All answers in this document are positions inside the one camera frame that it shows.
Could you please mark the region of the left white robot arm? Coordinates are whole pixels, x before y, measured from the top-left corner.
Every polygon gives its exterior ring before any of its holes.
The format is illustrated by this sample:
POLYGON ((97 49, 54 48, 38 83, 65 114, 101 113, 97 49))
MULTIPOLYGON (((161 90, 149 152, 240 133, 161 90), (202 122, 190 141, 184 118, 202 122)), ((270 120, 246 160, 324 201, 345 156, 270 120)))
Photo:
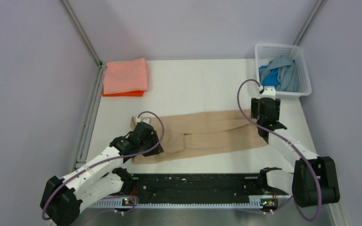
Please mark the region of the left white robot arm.
POLYGON ((43 220, 57 226, 69 226, 91 204, 111 194, 128 194, 132 181, 121 168, 129 159, 162 153, 164 126, 158 135, 145 120, 125 136, 114 138, 95 158, 62 176, 53 176, 46 182, 40 202, 43 220))

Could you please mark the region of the beige t shirt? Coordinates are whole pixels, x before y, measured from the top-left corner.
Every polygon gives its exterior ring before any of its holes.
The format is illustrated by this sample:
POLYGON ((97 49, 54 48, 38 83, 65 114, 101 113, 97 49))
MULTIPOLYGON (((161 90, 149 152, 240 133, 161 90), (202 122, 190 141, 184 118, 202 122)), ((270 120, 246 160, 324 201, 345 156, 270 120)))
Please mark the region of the beige t shirt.
POLYGON ((152 164, 212 154, 230 153, 266 146, 255 125, 239 110, 151 117, 163 152, 137 156, 136 164, 152 164))

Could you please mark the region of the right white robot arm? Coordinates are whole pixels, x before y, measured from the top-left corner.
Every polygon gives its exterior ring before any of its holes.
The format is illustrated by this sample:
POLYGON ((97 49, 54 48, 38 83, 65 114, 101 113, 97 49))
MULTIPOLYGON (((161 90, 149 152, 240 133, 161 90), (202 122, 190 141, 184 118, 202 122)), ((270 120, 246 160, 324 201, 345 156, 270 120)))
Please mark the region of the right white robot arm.
POLYGON ((280 119, 280 99, 252 98, 251 118, 256 120, 259 136, 275 148, 293 167, 292 173, 275 178, 280 169, 268 169, 266 176, 257 181, 263 194, 276 188, 290 191, 299 207, 338 203, 340 190, 335 161, 319 156, 293 138, 280 119))

